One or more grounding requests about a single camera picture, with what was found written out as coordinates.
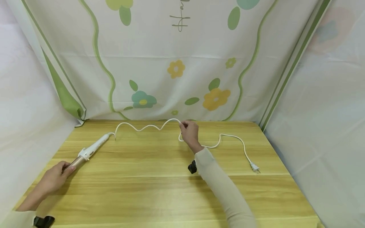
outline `fabric backdrop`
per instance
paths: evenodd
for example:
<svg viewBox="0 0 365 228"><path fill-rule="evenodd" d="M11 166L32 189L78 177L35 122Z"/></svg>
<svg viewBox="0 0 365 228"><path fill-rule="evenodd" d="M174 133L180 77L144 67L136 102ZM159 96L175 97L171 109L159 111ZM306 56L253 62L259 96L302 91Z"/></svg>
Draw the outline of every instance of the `fabric backdrop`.
<svg viewBox="0 0 365 228"><path fill-rule="evenodd" d="M0 0L0 224L76 124Z"/></svg>
<svg viewBox="0 0 365 228"><path fill-rule="evenodd" d="M365 227L365 1L331 3L265 134L328 228Z"/></svg>
<svg viewBox="0 0 365 228"><path fill-rule="evenodd" d="M42 47L37 55L80 120L258 121L318 2L11 4L26 8Z"/></svg>

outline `table surface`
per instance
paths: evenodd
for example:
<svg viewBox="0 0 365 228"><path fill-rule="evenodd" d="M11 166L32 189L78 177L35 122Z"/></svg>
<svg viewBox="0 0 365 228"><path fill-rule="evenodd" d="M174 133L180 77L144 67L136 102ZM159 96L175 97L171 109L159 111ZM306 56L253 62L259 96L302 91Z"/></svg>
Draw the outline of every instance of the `table surface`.
<svg viewBox="0 0 365 228"><path fill-rule="evenodd" d="M59 161L71 162L120 121L89 120L75 128L45 170ZM163 121L129 121L137 129ZM243 139L249 158L260 167L256 174L238 139L223 136L210 149L237 185L259 227L316 228L319 219L260 128L251 122L198 122L199 140L215 145L219 133ZM205 182L190 174L192 152L177 137L178 123L161 131L136 132L128 125L110 139L68 179L66 185L39 207L40 216L53 215L53 228L220 228L225 214ZM39 175L24 197L38 183Z"/></svg>

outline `electrical plug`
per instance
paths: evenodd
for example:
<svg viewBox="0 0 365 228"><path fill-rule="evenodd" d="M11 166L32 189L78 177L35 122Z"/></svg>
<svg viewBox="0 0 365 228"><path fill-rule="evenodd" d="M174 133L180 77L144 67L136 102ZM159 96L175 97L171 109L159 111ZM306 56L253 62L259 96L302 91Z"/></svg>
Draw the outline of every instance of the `electrical plug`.
<svg viewBox="0 0 365 228"><path fill-rule="evenodd" d="M261 173L261 172L260 172L260 168L259 168L257 165L255 165L253 162L250 162L250 166L251 166L252 170L253 170L255 173Z"/></svg>

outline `backdrop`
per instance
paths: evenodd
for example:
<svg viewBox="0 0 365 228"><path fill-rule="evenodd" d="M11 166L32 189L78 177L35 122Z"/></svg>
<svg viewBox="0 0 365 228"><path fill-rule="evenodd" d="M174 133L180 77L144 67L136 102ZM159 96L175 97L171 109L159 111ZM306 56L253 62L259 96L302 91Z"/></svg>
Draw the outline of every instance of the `backdrop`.
<svg viewBox="0 0 365 228"><path fill-rule="evenodd" d="M333 1L265 134L329 228L365 227L365 1Z"/></svg>
<svg viewBox="0 0 365 228"><path fill-rule="evenodd" d="M0 0L0 224L76 123Z"/></svg>
<svg viewBox="0 0 365 228"><path fill-rule="evenodd" d="M41 46L37 56L65 109L80 120L258 121L318 2L9 4L27 10Z"/></svg>

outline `white cable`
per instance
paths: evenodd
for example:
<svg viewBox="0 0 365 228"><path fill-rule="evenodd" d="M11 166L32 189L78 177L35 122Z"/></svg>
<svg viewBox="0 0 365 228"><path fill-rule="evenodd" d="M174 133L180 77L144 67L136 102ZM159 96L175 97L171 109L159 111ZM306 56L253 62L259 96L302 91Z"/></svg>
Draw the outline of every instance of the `white cable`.
<svg viewBox="0 0 365 228"><path fill-rule="evenodd" d="M181 121L180 120L178 120L178 119L175 119L175 118L172 118L172 119L169 119L169 120L167 120L163 125L162 125L162 127L161 128L158 128L157 126L155 126L155 125L147 125L147 126L145 126L145 127L143 127L142 129L140 129L140 130L138 130L137 128L135 128L132 124L130 124L130 123L127 123L127 122L122 122L122 123L120 123L120 124L118 124L118 126L116 127L116 129L115 129L115 132L109 132L108 134L109 135L114 135L114 138L116 138L116 133L117 133L117 131L118 131L118 128L122 125L122 124L127 124L127 125L129 125L129 126L131 126L134 130L136 130L136 131L143 131L144 129L146 129L147 127L154 127L154 128L156 128L157 130L162 130L163 128L164 128L164 126L168 123L168 122L170 122L170 121L172 121L172 120L175 120L175 121L177 121L177 122L179 122L179 124L181 124ZM246 156L246 158L247 158L247 160L248 160L248 162L250 163L250 166L251 166L251 168L252 168L252 170L254 171L254 172L259 172L259 167L258 166L256 166L250 159L249 159L249 157L248 157L248 155L247 155L247 153L246 153L246 146L245 146L245 143L243 142L243 140L240 138L240 137L238 137L238 136L235 136L235 135L227 135L227 134L223 134L223 133L220 133L219 134L219 139L218 139L218 142L217 142L217 144L216 145L214 145L214 146L204 146L204 145L202 145L202 147L206 147L206 148L216 148L218 145L219 145L219 143L220 143L220 140L221 140L221 138L222 138L222 135L224 135L224 136L228 136L228 137L234 137L234 138L236 138L236 139L239 139L241 142L242 142L242 145L243 145L243 151L245 152L245 156ZM178 140L180 141L180 142L183 142L184 140L182 140L182 139L180 139L180 137L181 137L181 132L180 132L180 134L179 134L179 137L178 137Z"/></svg>

